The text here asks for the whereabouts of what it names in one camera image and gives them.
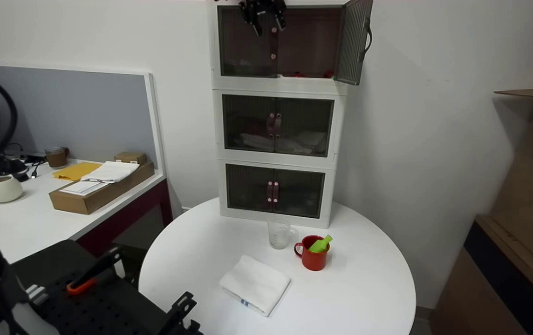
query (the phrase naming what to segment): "gray partition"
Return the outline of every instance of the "gray partition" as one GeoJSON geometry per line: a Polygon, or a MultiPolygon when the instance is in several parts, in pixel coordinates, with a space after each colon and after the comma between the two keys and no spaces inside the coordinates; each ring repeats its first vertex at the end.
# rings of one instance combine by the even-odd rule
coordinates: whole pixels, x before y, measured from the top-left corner
{"type": "Polygon", "coordinates": [[[0,84],[16,102],[13,141],[24,153],[69,147],[76,158],[106,160],[143,151],[162,164],[145,74],[0,67],[0,84]]]}

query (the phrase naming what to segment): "white wall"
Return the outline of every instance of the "white wall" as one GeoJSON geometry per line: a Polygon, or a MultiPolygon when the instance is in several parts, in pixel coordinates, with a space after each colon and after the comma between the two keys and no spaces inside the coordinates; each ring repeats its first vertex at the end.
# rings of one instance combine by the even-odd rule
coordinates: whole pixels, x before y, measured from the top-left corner
{"type": "MultiPolygon", "coordinates": [[[[207,4],[0,0],[0,63],[151,69],[167,177],[192,207],[216,195],[207,4]]],[[[378,0],[372,20],[337,199],[399,244],[432,307],[523,125],[525,104],[492,89],[533,86],[533,0],[378,0]]]]}

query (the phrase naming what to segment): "desk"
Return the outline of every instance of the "desk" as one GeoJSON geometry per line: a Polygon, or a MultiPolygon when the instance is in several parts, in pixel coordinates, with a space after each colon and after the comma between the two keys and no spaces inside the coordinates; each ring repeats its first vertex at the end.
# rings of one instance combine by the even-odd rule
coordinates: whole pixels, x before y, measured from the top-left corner
{"type": "Polygon", "coordinates": [[[305,270],[292,246],[272,249],[264,223],[223,218],[218,199],[207,201],[156,236],[141,264],[138,288],[164,311],[182,290],[190,290],[197,301],[190,318],[210,335],[410,333],[413,277],[397,246],[374,223],[333,205],[330,229],[296,229],[298,236],[333,236],[322,272],[305,270]],[[290,277],[268,318],[218,287],[240,255],[290,277]]]}
{"type": "MultiPolygon", "coordinates": [[[[54,169],[50,169],[46,164],[41,166],[39,179],[22,182],[24,195],[20,199],[0,205],[0,249],[7,262],[16,262],[67,238],[78,240],[85,249],[98,255],[106,246],[100,244],[98,234],[113,236],[119,233],[113,227],[102,227],[100,223],[108,223],[132,201],[147,197],[149,192],[153,192],[154,188],[164,188],[164,197],[167,197],[167,190],[162,182],[164,175],[160,171],[154,171],[153,177],[145,179],[143,182],[119,195],[112,203],[100,207],[93,214],[63,212],[52,207],[48,192],[67,184],[67,181],[54,179],[52,171],[54,169]]],[[[125,227],[132,220],[132,214],[128,214],[128,221],[121,220],[125,223],[121,223],[119,227],[125,227]]]]}

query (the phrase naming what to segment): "round white table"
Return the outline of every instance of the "round white table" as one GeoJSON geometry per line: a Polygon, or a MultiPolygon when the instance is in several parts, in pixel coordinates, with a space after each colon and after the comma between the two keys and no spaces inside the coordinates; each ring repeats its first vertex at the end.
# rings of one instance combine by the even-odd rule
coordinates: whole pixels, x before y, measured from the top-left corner
{"type": "Polygon", "coordinates": [[[372,221],[333,205],[330,229],[296,227],[296,233],[296,240],[333,236],[324,270],[305,270],[292,246],[272,249],[266,223],[223,218],[218,199],[201,203],[156,236],[141,264],[139,292],[169,311],[190,290],[197,305],[188,318],[207,335],[410,333],[413,277],[397,246],[372,221]],[[268,318],[218,285],[242,255],[290,277],[268,318]]]}

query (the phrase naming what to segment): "red cup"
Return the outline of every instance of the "red cup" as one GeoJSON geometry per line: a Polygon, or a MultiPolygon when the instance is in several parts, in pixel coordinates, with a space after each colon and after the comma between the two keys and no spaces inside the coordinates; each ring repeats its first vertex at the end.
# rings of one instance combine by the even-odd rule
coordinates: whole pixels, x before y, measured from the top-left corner
{"type": "Polygon", "coordinates": [[[305,236],[302,242],[296,242],[296,246],[292,248],[294,253],[302,259],[302,264],[303,264],[307,270],[313,270],[313,272],[318,272],[318,270],[324,268],[324,264],[326,264],[326,255],[328,255],[328,249],[330,249],[330,246],[326,246],[324,253],[311,253],[309,248],[311,248],[311,244],[315,244],[317,240],[322,240],[322,236],[309,234],[309,236],[305,236]]]}

